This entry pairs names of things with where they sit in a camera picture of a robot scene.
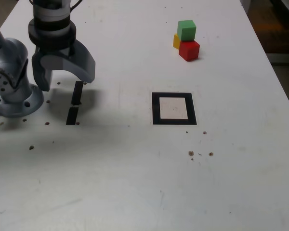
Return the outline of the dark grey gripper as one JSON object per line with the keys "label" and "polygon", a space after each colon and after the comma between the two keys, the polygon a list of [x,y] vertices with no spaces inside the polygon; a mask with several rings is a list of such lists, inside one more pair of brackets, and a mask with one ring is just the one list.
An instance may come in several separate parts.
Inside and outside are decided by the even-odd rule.
{"label": "dark grey gripper", "polygon": [[95,60],[78,40],[64,49],[36,46],[32,68],[34,80],[42,91],[50,90],[52,72],[55,70],[70,72],[87,83],[92,83],[95,79]]}

